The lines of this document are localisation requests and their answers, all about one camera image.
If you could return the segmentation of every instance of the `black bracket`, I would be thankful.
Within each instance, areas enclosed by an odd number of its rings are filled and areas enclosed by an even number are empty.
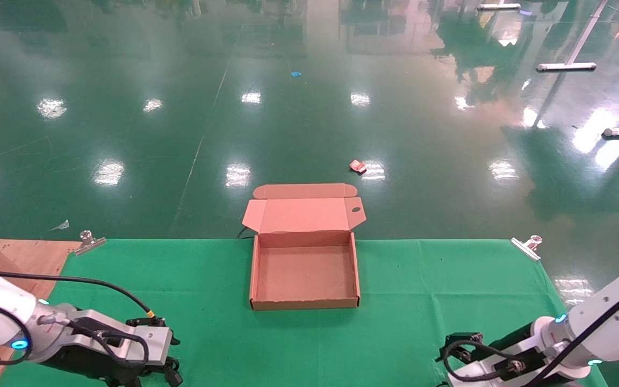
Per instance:
[[[448,336],[445,336],[445,343],[444,345],[439,349],[439,357],[437,357],[434,362],[440,362],[441,360],[443,360],[443,353],[445,351],[445,349],[451,345],[452,343],[454,343],[455,341],[460,341],[460,340],[471,340],[471,341],[476,341],[478,343],[481,343],[482,340],[484,340],[484,335],[482,335],[481,332],[456,332],[456,333],[451,333]],[[455,348],[454,350],[450,351],[450,356],[456,358],[457,360],[460,360],[460,362],[469,364],[472,362],[471,358],[472,358],[472,354],[470,353],[470,351],[466,350],[465,348],[462,347],[458,347]]]
[[[164,318],[131,318],[126,320],[127,326],[167,326],[167,322]],[[180,340],[175,338],[175,336],[171,336],[172,346],[176,346],[180,344]]]
[[[180,367],[180,363],[173,357],[167,356],[167,360],[164,365],[148,365],[145,367],[145,370],[140,373],[140,376],[147,376],[150,373],[157,372],[163,373],[164,379],[167,380],[170,387],[178,387],[182,382],[183,378],[178,373],[178,368]]]
[[[124,380],[107,379],[105,380],[105,384],[107,387],[120,387],[121,385],[125,387],[142,387],[140,377],[145,377],[153,372],[157,372],[164,374],[164,378],[167,380],[170,387],[178,387],[183,382],[183,378],[178,373],[179,367],[180,363],[178,360],[167,356],[167,360],[164,362],[164,365],[146,365],[137,376],[131,376]]]

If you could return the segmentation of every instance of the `cable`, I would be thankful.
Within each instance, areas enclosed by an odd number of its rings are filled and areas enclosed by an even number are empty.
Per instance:
[[[243,235],[245,230],[249,230],[249,229],[250,229],[250,227],[244,226],[243,229],[239,231],[238,235],[235,236],[235,239],[240,239],[240,236]]]
[[[20,358],[17,358],[16,360],[0,359],[0,366],[14,366],[20,362],[25,362],[25,360],[27,360],[27,358],[30,357],[30,354],[32,353],[32,336],[30,335],[30,331],[27,329],[27,326],[25,326],[25,324],[20,322],[20,320],[16,316],[13,316],[13,314],[9,311],[0,308],[0,314],[7,316],[7,318],[9,318],[11,321],[14,321],[14,323],[23,333],[25,340],[27,341],[27,347],[25,347],[25,352],[23,352],[23,355]]]
[[[131,335],[130,333],[125,332],[93,331],[84,327],[82,324],[78,324],[76,321],[69,321],[68,326],[78,329],[84,335],[90,336],[94,341],[98,342],[99,345],[102,346],[106,354],[120,366],[126,368],[144,367],[149,361],[149,347],[147,346],[147,341],[145,341],[145,339],[141,338],[140,336]],[[106,343],[107,338],[126,339],[140,343],[140,345],[142,346],[142,360],[139,363],[135,363],[121,359],[120,357],[118,357],[118,355],[116,355],[115,352],[113,352],[113,349],[111,349],[110,345]]]
[[[460,380],[461,382],[485,382],[486,380],[496,379],[497,377],[500,377],[502,375],[502,371],[500,370],[490,372],[484,375],[478,375],[478,376],[460,376],[456,374],[454,370],[452,370],[452,367],[450,367],[450,364],[448,363],[448,358],[450,357],[450,351],[454,350],[455,348],[459,346],[463,346],[463,345],[471,345],[471,346],[474,346],[475,348],[481,348],[483,350],[487,350],[491,353],[494,353],[494,355],[505,357],[506,359],[516,358],[515,355],[510,355],[508,353],[501,352],[500,350],[497,350],[496,348],[483,345],[483,343],[480,343],[478,341],[472,341],[472,340],[453,341],[443,351],[443,365],[445,366],[445,370],[447,370],[450,376],[454,377],[457,380]]]
[[[178,369],[180,368],[179,360],[177,358],[175,358],[175,357],[172,357],[170,359],[171,359],[171,362],[172,362],[172,366],[171,367],[174,369],[174,371],[178,371]]]
[[[569,345],[567,345],[567,347],[565,347],[565,350],[563,352],[559,353],[552,362],[546,365],[546,367],[543,368],[543,370],[541,370],[541,372],[539,372],[534,379],[530,380],[530,382],[528,384],[525,384],[523,387],[538,387],[543,381],[543,378],[545,378],[549,372],[551,372],[555,367],[558,367],[558,364],[565,360],[565,358],[570,354],[570,352],[572,352],[575,348],[581,345],[582,341],[587,340],[588,336],[592,335],[592,333],[594,333],[594,331],[598,329],[599,326],[603,325],[605,321],[608,321],[608,319],[611,318],[613,314],[616,314],[617,311],[619,311],[619,301],[616,302],[613,306],[611,306],[607,311],[605,311],[604,314],[599,316],[599,318],[597,318],[591,325],[589,325],[582,333],[580,333],[580,335],[578,335],[574,341],[572,341]]]
[[[101,279],[92,279],[92,278],[83,278],[83,277],[62,277],[60,275],[41,275],[41,274],[22,274],[22,273],[10,273],[8,271],[0,271],[0,277],[9,277],[9,278],[23,278],[26,280],[42,280],[42,281],[66,281],[66,282],[83,282],[85,284],[95,284],[99,286],[105,286],[107,288],[113,289],[115,291],[123,293],[128,298],[135,301],[137,305],[142,308],[147,313],[149,318],[154,318],[155,314],[152,309],[148,308],[147,305],[144,304],[139,298],[134,296],[131,292],[123,289],[118,285],[111,284],[109,282],[103,281]]]

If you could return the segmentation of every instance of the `wooden board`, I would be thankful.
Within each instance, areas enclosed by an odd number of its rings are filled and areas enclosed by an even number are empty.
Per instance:
[[[57,242],[45,240],[8,240],[0,239],[0,252],[10,261],[11,266],[21,273],[56,275],[61,272],[63,265],[66,264],[66,257],[73,252],[79,242]],[[28,290],[37,298],[47,298],[54,289],[56,282],[53,281],[31,281],[30,283],[17,284]],[[0,359],[8,359],[12,355],[11,348],[0,346]]]

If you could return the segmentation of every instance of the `red wrapper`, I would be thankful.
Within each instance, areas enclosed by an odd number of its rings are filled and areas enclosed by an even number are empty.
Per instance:
[[[366,171],[366,164],[364,164],[364,162],[353,160],[350,164],[350,169],[359,174],[363,174]]]

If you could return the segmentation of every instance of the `metal clip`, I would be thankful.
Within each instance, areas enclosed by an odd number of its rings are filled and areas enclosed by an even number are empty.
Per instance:
[[[75,250],[76,257],[78,255],[89,252],[95,247],[99,247],[106,243],[106,238],[96,239],[92,236],[92,232],[90,230],[85,230],[81,232],[81,246]]]
[[[536,248],[538,248],[538,245],[540,245],[541,242],[543,242],[540,236],[532,235],[531,238],[529,238],[529,240],[524,243],[520,242],[517,238],[513,238],[510,241],[513,243],[513,245],[515,245],[515,247],[522,250],[522,252],[525,253],[527,257],[530,257],[531,259],[535,261],[538,261],[541,259],[541,257],[539,257],[535,253]]]

